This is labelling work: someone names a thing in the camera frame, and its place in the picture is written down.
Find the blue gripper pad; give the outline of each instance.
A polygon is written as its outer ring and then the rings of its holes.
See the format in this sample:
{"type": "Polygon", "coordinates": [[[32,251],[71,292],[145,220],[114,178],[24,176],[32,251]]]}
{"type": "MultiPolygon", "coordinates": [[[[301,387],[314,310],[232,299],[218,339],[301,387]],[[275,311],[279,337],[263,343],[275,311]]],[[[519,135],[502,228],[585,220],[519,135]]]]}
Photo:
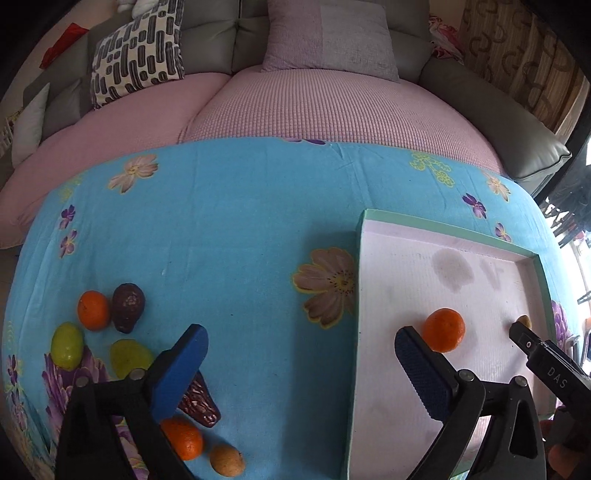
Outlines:
{"type": "Polygon", "coordinates": [[[397,332],[394,350],[429,416],[445,422],[459,389],[455,369],[442,354],[433,352],[413,327],[397,332]]]}
{"type": "Polygon", "coordinates": [[[150,412],[157,423],[172,417],[207,355],[209,338],[201,325],[191,325],[166,353],[172,359],[152,388],[150,412]]]}

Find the patterned curtain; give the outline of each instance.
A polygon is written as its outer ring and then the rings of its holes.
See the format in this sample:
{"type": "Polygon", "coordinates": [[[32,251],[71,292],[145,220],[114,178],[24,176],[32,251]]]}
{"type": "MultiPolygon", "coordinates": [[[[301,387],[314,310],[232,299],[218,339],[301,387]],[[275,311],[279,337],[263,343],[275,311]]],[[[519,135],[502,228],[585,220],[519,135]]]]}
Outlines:
{"type": "Polygon", "coordinates": [[[519,0],[467,0],[459,36],[466,67],[566,142],[589,94],[589,82],[542,20],[519,0]]]}

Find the yellow-green fruit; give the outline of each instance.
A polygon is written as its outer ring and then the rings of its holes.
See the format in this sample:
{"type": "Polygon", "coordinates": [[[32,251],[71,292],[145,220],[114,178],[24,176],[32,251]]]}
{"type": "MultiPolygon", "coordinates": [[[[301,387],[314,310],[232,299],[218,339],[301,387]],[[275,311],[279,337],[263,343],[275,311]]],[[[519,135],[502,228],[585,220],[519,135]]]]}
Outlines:
{"type": "Polygon", "coordinates": [[[84,336],[80,329],[70,322],[62,323],[51,339],[51,360],[55,365],[71,372],[82,360],[84,336]]]}
{"type": "Polygon", "coordinates": [[[141,343],[124,338],[111,345],[111,367],[117,378],[125,378],[134,368],[147,370],[154,356],[141,343]]]}

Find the stain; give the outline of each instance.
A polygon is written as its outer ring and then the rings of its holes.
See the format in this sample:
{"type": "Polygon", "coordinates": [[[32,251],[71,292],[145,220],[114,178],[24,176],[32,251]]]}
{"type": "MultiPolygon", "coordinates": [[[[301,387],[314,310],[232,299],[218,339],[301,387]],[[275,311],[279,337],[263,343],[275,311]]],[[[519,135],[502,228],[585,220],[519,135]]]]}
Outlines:
{"type": "Polygon", "coordinates": [[[484,272],[484,275],[486,276],[488,283],[491,284],[493,290],[500,290],[501,274],[503,273],[503,269],[500,268],[498,265],[492,267],[490,264],[486,262],[486,260],[484,260],[484,258],[480,261],[480,268],[484,272]]]}
{"type": "Polygon", "coordinates": [[[472,267],[457,250],[442,248],[433,255],[431,265],[441,284],[454,293],[474,282],[472,267]]]}

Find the metal screw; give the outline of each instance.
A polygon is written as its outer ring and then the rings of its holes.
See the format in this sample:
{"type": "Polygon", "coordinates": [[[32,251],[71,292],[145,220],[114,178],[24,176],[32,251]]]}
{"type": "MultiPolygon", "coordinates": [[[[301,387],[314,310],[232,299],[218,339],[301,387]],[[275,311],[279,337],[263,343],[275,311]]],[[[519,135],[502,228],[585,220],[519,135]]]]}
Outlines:
{"type": "Polygon", "coordinates": [[[460,374],[460,378],[465,382],[471,382],[472,380],[475,379],[474,374],[472,372],[470,372],[469,370],[460,370],[459,374],[460,374]]]}
{"type": "Polygon", "coordinates": [[[131,372],[129,372],[129,377],[131,380],[141,380],[146,373],[146,370],[143,368],[134,368],[131,372]]]}
{"type": "Polygon", "coordinates": [[[85,387],[87,385],[88,385],[88,377],[78,377],[76,379],[76,386],[77,387],[82,388],[82,387],[85,387]]]}
{"type": "Polygon", "coordinates": [[[520,387],[527,387],[527,379],[521,375],[517,375],[515,377],[515,383],[520,387]]]}

